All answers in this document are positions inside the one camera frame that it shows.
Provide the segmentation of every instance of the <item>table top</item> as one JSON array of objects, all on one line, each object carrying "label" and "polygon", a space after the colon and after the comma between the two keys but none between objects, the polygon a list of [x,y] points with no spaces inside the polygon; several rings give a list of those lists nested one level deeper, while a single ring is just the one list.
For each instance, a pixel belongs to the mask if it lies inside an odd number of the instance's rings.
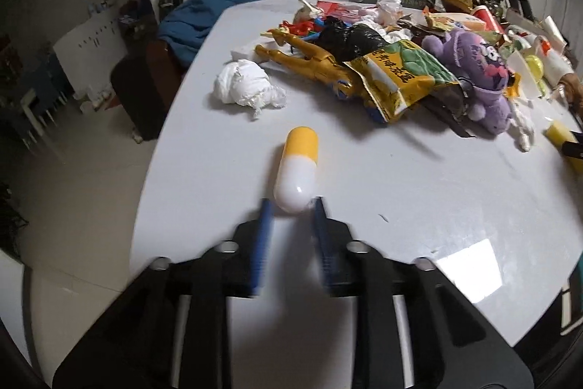
[{"label": "table top", "polygon": [[[150,164],[132,275],[158,256],[198,257],[253,218],[260,199],[272,197],[287,133],[308,126],[320,138],[317,191],[329,216],[386,257],[426,256],[442,264],[514,345],[583,250],[574,175],[540,133],[547,118],[571,128],[574,121],[537,100],[530,111],[536,142],[522,153],[510,134],[461,139],[422,108],[379,127],[360,104],[339,102],[323,85],[292,73],[271,75],[287,91],[287,107],[266,109],[256,121],[252,109],[215,100],[213,83],[230,50],[291,21],[298,8],[297,0],[243,4],[215,25]],[[310,233],[309,216],[276,214],[261,295],[231,301],[235,388],[350,383],[352,305],[326,296]]]}]

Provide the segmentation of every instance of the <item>plush toy ear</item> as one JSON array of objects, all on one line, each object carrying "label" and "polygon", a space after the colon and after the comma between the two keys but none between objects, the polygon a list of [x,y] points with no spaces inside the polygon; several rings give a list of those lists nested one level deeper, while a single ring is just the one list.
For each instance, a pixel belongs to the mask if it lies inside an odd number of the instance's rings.
[{"label": "plush toy ear", "polygon": [[443,43],[435,35],[425,37],[421,43],[421,47],[436,58],[440,58],[443,55]]}]

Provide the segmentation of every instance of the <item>yellow and green snack package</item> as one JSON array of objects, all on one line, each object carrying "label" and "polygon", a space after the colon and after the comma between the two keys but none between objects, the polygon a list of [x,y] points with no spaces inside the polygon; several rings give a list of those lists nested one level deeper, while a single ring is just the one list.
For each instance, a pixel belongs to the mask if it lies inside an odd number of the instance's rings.
[{"label": "yellow and green snack package", "polygon": [[387,122],[397,120],[437,88],[459,84],[433,55],[410,40],[399,40],[345,65],[362,78]]}]

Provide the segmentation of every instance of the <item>metal bolt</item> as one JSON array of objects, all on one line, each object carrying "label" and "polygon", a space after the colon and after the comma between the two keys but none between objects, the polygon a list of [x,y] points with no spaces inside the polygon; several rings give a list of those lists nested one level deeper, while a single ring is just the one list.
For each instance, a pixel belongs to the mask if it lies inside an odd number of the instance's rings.
[{"label": "metal bolt", "polygon": [[365,254],[368,252],[368,246],[360,241],[351,241],[346,244],[346,249],[350,252],[354,252],[355,254]]},{"label": "metal bolt", "polygon": [[416,267],[421,271],[434,271],[435,266],[433,265],[432,261],[427,259],[426,257],[419,257],[413,261]]},{"label": "metal bolt", "polygon": [[217,246],[219,252],[237,252],[239,245],[235,241],[223,241]]},{"label": "metal bolt", "polygon": [[152,261],[150,269],[153,271],[165,271],[170,267],[170,264],[172,264],[172,261],[167,257],[158,257]]}]

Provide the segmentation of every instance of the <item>yellow sponge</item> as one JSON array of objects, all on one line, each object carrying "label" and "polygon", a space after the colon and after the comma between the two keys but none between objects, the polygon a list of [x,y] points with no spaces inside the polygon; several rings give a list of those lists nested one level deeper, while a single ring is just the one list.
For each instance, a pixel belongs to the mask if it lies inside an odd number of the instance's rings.
[{"label": "yellow sponge", "polygon": [[[568,130],[562,122],[553,121],[550,125],[550,128],[547,129],[545,135],[547,139],[549,139],[555,147],[561,150],[563,144],[565,142],[575,142],[577,143],[577,139],[573,133]],[[583,160],[581,159],[574,159],[572,157],[567,157],[567,160],[571,163],[572,167],[575,169],[579,175],[583,175]]]}]

